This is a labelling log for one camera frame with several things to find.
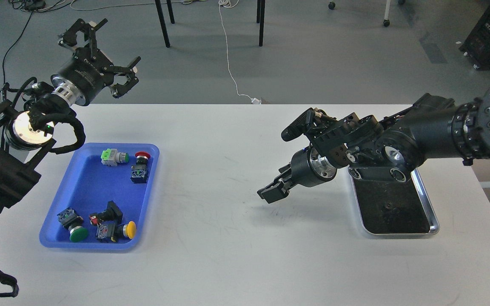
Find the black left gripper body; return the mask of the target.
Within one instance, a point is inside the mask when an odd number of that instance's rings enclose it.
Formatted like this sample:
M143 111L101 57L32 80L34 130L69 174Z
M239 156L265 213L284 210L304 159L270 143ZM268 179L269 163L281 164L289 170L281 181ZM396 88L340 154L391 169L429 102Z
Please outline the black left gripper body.
M56 74L51 76L53 93L69 106L88 106L106 87L108 75L103 67L109 67L105 54L95 60L88 56L74 55Z

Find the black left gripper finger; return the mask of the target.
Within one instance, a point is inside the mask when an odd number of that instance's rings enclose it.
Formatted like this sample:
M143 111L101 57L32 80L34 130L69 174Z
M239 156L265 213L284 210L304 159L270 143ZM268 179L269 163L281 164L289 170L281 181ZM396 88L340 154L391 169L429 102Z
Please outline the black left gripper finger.
M59 35L58 45L65 47L74 52L78 51L80 47L77 45L77 33L82 32L84 41L87 43L82 48L89 48L89 57L91 60L97 60L99 49L97 48L96 32L101 29L106 23L107 19L101 20L99 23L88 22L83 19L78 19L76 22L67 29L64 33Z
M141 56L137 56L128 66L115 66L114 64L104 64L101 66L100 73L103 74L104 85L110 89L111 95L114 98L121 98L138 84L139 79L136 76L136 65L140 60ZM123 84L117 83L114 80L115 77L124 78L125 82Z

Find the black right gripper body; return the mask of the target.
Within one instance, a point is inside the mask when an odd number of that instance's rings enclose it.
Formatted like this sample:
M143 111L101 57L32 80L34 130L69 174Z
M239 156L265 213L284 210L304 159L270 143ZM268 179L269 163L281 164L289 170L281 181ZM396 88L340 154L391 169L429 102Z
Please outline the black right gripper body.
M333 180L338 169L315 148L304 148L294 153L290 162L292 184L314 187Z

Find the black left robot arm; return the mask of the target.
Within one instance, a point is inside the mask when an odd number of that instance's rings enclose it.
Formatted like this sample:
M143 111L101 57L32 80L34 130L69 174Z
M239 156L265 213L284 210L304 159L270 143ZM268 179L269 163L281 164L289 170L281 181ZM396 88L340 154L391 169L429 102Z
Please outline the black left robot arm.
M51 77L51 83L29 78L18 89L4 83L0 103L0 213L20 202L41 175L35 167L48 153L78 150L85 143L83 124L72 105L88 106L104 89L115 98L137 83L136 65L115 65L97 46L97 31L107 23L76 22L60 35L59 45L72 58ZM15 93L13 100L7 93Z

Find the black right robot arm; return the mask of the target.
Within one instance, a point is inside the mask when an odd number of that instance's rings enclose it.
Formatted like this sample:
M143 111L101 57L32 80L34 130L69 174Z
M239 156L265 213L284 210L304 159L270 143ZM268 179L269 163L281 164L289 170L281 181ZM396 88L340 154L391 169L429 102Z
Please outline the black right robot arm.
M298 184L329 182L345 167L356 180L405 183L427 159L460 157L464 165L490 159L490 89L462 105L426 93L383 120L358 118L356 113L337 119L308 108L281 133L286 142L302 135L309 145L257 191L267 203L286 198Z

